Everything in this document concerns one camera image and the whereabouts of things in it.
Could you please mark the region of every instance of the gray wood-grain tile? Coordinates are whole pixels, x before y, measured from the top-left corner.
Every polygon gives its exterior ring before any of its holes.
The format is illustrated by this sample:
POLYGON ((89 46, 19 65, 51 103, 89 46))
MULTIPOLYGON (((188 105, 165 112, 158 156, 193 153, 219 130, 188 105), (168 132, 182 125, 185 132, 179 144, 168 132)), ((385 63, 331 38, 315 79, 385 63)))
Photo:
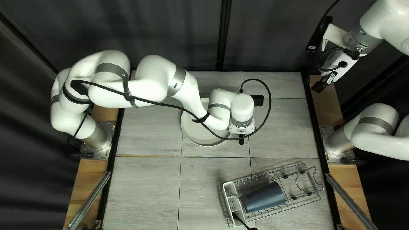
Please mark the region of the gray wood-grain tile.
MULTIPOLYGON (((268 109, 268 99, 254 108, 256 126, 268 109)), ((251 157, 318 158, 314 133, 305 99, 272 99, 270 115, 250 140, 251 157)))
POLYGON ((198 81, 201 97, 208 97, 212 89, 221 88, 238 93, 244 81, 243 72, 190 72, 198 81))
MULTIPOLYGON (((244 80, 257 78, 270 89, 272 98, 305 98, 300 72, 244 72, 244 80)), ((268 97, 265 87, 256 81, 246 82, 244 93, 268 97)))
MULTIPOLYGON (((253 175, 266 171, 276 170, 305 163, 307 168, 315 166, 317 173, 315 178, 318 183, 324 184, 323 174, 319 165, 319 159, 289 159, 289 158, 251 158, 251 166, 253 175)), ((291 189, 298 190, 295 181, 291 189)), ((303 230, 332 230, 333 222, 328 205, 328 198, 325 190, 319 192, 320 201, 309 203, 301 207, 274 214, 263 219, 256 220, 256 227, 263 230, 288 230, 288 229, 303 229, 303 230)))
POLYGON ((218 187, 248 175, 249 158, 182 158, 179 230, 231 229, 223 215, 218 187))
POLYGON ((185 135, 182 140, 182 156, 213 156, 213 157, 249 157, 249 140, 244 139, 244 145, 238 140, 225 140, 211 147, 199 146, 191 142, 185 135))
MULTIPOLYGON (((171 97, 164 103, 180 105, 171 97)), ((126 108, 117 154, 180 156, 181 114, 178 109, 157 105, 126 108)))
POLYGON ((179 184, 179 157, 116 157, 103 229, 178 229, 179 184))

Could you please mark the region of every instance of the black backdrop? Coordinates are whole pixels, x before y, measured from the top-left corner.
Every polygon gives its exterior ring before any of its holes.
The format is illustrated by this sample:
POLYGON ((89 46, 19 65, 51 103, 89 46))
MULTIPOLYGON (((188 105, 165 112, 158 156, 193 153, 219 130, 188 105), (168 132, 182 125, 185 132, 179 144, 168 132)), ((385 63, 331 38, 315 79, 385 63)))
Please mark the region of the black backdrop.
POLYGON ((0 34, 0 229, 62 229, 78 161, 49 121, 53 80, 0 34))

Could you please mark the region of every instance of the robotic arm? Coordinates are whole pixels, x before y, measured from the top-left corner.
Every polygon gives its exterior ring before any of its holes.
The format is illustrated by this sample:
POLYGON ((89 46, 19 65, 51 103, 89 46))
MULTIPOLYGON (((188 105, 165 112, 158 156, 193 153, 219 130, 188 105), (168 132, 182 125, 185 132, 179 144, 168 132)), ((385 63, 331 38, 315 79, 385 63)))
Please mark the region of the robotic arm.
POLYGON ((323 78, 311 89, 321 92, 331 82, 341 78, 358 61, 384 40, 409 55, 409 1, 378 0, 361 17, 352 30, 346 32, 328 25, 322 39, 322 51, 330 41, 338 48, 329 49, 323 65, 318 65, 323 78))
POLYGON ((129 74, 127 56, 116 50, 92 54, 61 71, 51 93, 52 126, 80 139, 94 150, 104 151, 112 137, 89 115, 84 116, 84 111, 91 102, 107 108, 152 105, 134 100, 132 95, 153 102, 161 102, 166 96, 174 97, 196 117, 205 118, 203 123, 214 130, 225 130, 230 125, 231 133, 254 131, 254 101, 247 94, 215 89, 210 94, 206 110, 200 101, 195 77, 158 55, 141 60, 136 79, 129 80, 129 74), (123 92, 127 97, 94 85, 71 84, 73 80, 96 83, 123 92))
POLYGON ((409 115, 392 136, 398 118, 397 111, 391 106, 373 104, 342 128, 325 134, 325 151, 342 158, 347 156, 349 150, 357 147, 383 156, 409 160, 409 115))

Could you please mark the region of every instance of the dish rack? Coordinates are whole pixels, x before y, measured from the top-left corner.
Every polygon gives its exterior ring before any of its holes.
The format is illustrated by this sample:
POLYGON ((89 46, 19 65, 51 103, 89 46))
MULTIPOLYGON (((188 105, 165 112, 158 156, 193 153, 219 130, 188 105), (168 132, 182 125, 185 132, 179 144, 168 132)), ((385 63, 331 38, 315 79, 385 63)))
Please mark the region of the dish rack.
POLYGON ((324 186, 315 179, 316 173, 315 166, 307 168, 304 163, 300 163, 224 183, 218 190, 227 224, 229 227, 243 225, 233 218, 233 212, 244 222, 251 222, 321 200, 318 192, 322 191, 324 186), (285 204, 247 213, 239 197, 273 181, 280 185, 285 204))

